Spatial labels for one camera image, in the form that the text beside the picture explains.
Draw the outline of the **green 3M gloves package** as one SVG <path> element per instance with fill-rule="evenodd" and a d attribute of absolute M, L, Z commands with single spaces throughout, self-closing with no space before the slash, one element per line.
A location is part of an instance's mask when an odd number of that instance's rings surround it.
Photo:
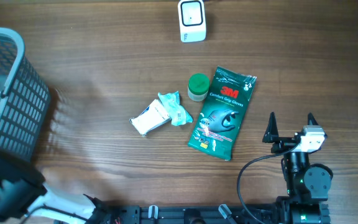
<path fill-rule="evenodd" d="M 255 76 L 218 67 L 188 146 L 225 161 L 231 160 L 256 80 Z"/>

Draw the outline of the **green lid plastic jar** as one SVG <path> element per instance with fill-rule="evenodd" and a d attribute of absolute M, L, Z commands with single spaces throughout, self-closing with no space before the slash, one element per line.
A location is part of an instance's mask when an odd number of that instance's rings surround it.
<path fill-rule="evenodd" d="M 193 101 L 203 101 L 209 91 L 209 78 L 203 73 L 192 75 L 188 81 L 188 96 Z"/>

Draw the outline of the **teal wet wipes packet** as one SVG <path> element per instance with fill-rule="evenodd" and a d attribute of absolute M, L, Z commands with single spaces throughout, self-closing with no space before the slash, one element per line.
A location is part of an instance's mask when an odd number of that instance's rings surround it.
<path fill-rule="evenodd" d="M 189 112 L 180 104 L 180 94 L 178 91 L 164 95 L 158 93 L 158 97 L 171 118 L 173 126 L 181 126 L 193 122 Z"/>

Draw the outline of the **white small packet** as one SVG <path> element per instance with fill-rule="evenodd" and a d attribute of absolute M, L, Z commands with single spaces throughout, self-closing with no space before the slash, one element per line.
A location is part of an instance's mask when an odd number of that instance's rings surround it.
<path fill-rule="evenodd" d="M 160 100 L 154 99 L 151 104 L 136 118 L 131 118 L 130 123 L 140 135 L 145 136 L 149 131 L 171 120 L 167 110 Z"/>

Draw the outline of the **dark mesh shopping basket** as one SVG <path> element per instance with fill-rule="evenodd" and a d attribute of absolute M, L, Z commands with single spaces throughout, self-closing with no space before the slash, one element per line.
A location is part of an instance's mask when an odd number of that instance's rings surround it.
<path fill-rule="evenodd" d="M 0 149 L 30 161 L 50 92 L 25 57 L 23 38 L 0 27 Z"/>

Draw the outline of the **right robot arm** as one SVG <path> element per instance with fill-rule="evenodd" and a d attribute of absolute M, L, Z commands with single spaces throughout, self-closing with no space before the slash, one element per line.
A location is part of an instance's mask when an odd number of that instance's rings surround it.
<path fill-rule="evenodd" d="M 308 114 L 307 125 L 293 137 L 278 133 L 275 113 L 271 113 L 262 142 L 271 143 L 271 153 L 282 156 L 281 168 L 287 185 L 287 196 L 277 197 L 278 223 L 330 224 L 328 192 L 333 179 L 332 170 L 323 164 L 311 164 L 309 155 L 321 150 L 328 135 Z"/>

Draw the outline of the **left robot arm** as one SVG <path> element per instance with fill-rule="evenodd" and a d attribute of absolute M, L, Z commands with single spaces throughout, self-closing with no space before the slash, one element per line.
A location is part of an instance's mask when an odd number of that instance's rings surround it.
<path fill-rule="evenodd" d="M 0 151 L 0 222 L 45 217 L 63 223 L 106 223 L 111 212 L 102 201 L 54 189 L 29 162 Z"/>

